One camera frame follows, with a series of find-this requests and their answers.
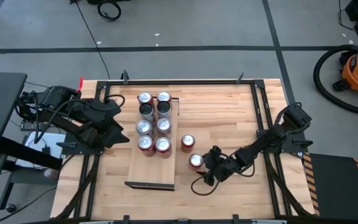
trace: can top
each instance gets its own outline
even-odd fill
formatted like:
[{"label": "can top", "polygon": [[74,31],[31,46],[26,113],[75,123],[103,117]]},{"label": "can top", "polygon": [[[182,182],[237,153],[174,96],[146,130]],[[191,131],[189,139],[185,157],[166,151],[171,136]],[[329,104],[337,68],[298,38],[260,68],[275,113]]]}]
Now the can top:
[{"label": "can top", "polygon": [[191,155],[190,164],[196,167],[203,165],[203,157],[199,154]]},{"label": "can top", "polygon": [[142,92],[139,94],[139,101],[142,103],[148,103],[152,100],[152,95],[148,92]]},{"label": "can top", "polygon": [[171,121],[167,118],[161,118],[157,121],[157,127],[162,131],[169,130],[171,128]]},{"label": "can top", "polygon": [[191,146],[194,144],[194,137],[187,134],[181,139],[181,141],[184,143],[184,145]]},{"label": "can top", "polygon": [[137,143],[141,149],[148,149],[152,147],[153,139],[150,136],[141,136]]},{"label": "can top", "polygon": [[157,142],[155,143],[155,147],[159,151],[167,151],[169,150],[170,146],[171,146],[171,142],[166,137],[161,137],[157,139]]},{"label": "can top", "polygon": [[159,101],[169,101],[171,99],[171,94],[167,91],[160,92],[157,96]]},{"label": "can top", "polygon": [[140,133],[147,133],[153,129],[152,123],[150,121],[141,120],[136,124],[136,130]]}]

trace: red soda can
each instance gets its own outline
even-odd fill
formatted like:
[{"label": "red soda can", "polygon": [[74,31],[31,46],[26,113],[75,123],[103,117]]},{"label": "red soda can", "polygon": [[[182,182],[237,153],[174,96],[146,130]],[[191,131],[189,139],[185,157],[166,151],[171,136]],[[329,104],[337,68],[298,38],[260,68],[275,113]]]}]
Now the red soda can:
[{"label": "red soda can", "polygon": [[142,115],[143,119],[155,124],[154,107],[152,104],[142,103],[139,106],[139,113]]},{"label": "red soda can", "polygon": [[153,104],[153,96],[149,92],[142,92],[137,96],[137,100],[140,104],[142,103],[150,103]]},{"label": "red soda can", "polygon": [[168,118],[161,118],[157,121],[157,131],[160,137],[171,138],[172,124]]},{"label": "red soda can", "polygon": [[158,102],[166,101],[168,103],[171,103],[171,101],[172,101],[171,94],[169,94],[169,92],[167,92],[167,91],[160,92],[157,95],[157,101]]},{"label": "red soda can", "polygon": [[137,146],[145,156],[149,157],[155,154],[153,139],[150,136],[141,136],[137,142]]},{"label": "red soda can", "polygon": [[185,153],[189,153],[193,150],[195,143],[196,143],[196,139],[193,136],[187,134],[183,136],[181,139],[180,149]]},{"label": "red soda can", "polygon": [[136,131],[139,136],[148,135],[153,137],[153,125],[150,121],[141,120],[136,124]]},{"label": "red soda can", "polygon": [[189,168],[192,171],[199,171],[204,164],[203,156],[200,154],[192,154],[189,158]]},{"label": "red soda can", "polygon": [[168,158],[172,154],[172,145],[166,137],[160,137],[155,142],[155,150],[158,152],[159,156],[162,158]]}]

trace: black power cord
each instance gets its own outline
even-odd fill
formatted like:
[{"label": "black power cord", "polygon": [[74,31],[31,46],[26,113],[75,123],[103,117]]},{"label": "black power cord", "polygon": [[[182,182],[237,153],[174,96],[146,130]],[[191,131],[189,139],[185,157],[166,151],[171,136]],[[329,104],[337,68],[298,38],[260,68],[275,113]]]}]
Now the black power cord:
[{"label": "black power cord", "polygon": [[32,205],[34,202],[36,202],[38,199],[40,199],[42,196],[44,196],[46,193],[50,192],[51,190],[55,190],[56,187],[51,188],[49,190],[46,190],[44,193],[42,193],[41,195],[39,195],[37,198],[35,198],[33,201],[31,201],[30,203],[28,203],[27,205],[24,205],[23,207],[21,207],[20,209],[16,210],[15,212],[12,212],[11,214],[5,216],[4,218],[0,218],[0,222],[4,221],[5,219],[21,212],[23,209],[27,208],[28,206]]},{"label": "black power cord", "polygon": [[91,29],[90,29],[90,27],[88,26],[88,23],[86,22],[86,20],[85,20],[85,18],[84,18],[84,15],[82,14],[81,8],[80,8],[80,6],[78,5],[78,0],[71,0],[71,1],[70,1],[70,4],[71,4],[71,3],[75,3],[75,4],[77,5],[78,11],[80,12],[81,17],[82,17],[82,19],[84,20],[84,23],[85,23],[85,25],[86,25],[86,28],[88,29],[89,34],[90,34],[91,37],[92,37],[93,43],[94,43],[94,45],[95,45],[95,47],[96,47],[96,50],[97,50],[98,53],[99,53],[100,59],[101,59],[102,62],[103,62],[104,68],[106,69],[106,72],[107,72],[107,76],[108,76],[108,78],[109,78],[109,80],[110,80],[111,78],[110,78],[109,69],[107,68],[106,62],[104,62],[103,56],[102,56],[102,54],[100,53],[100,49],[99,49],[99,47],[98,47],[98,44],[96,43],[96,40],[95,40],[94,37],[93,37],[93,34],[92,34],[92,32],[91,32]]}]

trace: concrete floor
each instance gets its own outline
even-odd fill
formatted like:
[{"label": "concrete floor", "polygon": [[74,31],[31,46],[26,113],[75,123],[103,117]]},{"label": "concrete floor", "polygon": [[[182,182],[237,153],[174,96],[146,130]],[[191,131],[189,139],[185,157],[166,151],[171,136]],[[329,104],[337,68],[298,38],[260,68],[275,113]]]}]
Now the concrete floor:
[{"label": "concrete floor", "polygon": [[[313,68],[324,52],[318,48],[282,52],[273,47],[358,44],[356,34],[337,23],[337,0],[131,0],[119,3],[122,17],[113,23],[102,20],[96,7],[86,1],[79,4],[96,41],[101,42],[99,46],[124,51],[102,53],[111,78],[119,78],[124,69],[130,78],[237,78],[242,72],[244,78],[281,78],[288,99],[295,96],[313,118],[306,131],[306,138],[314,141],[309,151],[358,158],[358,115],[329,103],[314,87]],[[107,79],[96,52],[73,52],[94,47],[74,4],[69,5],[68,0],[0,0],[0,7],[0,49],[7,53],[0,54],[0,72],[23,72],[29,82],[72,88],[77,87],[80,76]],[[345,14],[343,22],[351,24]],[[273,28],[277,34],[271,34]],[[151,49],[153,52],[138,48],[156,44],[256,47]],[[46,50],[50,48],[73,49],[53,53]],[[38,53],[21,53],[23,49]],[[338,68],[335,58],[323,67],[322,80],[327,85],[338,78]],[[25,89],[43,90],[30,85]],[[358,104],[357,94],[345,93],[341,98]],[[12,119],[20,123],[16,114]],[[25,134],[12,123],[4,133],[15,141],[21,141]],[[6,177],[0,177],[0,194]],[[21,207],[52,187],[17,185],[9,202]],[[53,194],[49,192],[1,223],[46,220]],[[0,218],[5,215],[7,212],[0,211]]]}]

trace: shop vacuum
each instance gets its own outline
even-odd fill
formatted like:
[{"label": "shop vacuum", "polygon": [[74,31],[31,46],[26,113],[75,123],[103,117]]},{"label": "shop vacuum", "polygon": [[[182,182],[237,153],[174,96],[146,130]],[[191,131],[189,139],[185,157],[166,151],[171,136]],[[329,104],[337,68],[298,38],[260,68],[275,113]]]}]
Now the shop vacuum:
[{"label": "shop vacuum", "polygon": [[336,91],[354,90],[358,92],[358,46],[356,45],[341,45],[332,50],[327,51],[318,61],[313,71],[313,80],[317,90],[332,103],[358,114],[358,107],[350,105],[325,89],[321,84],[320,70],[323,63],[332,55],[343,52],[339,58],[339,62],[343,66],[341,69],[342,79],[333,84],[333,88]]}]

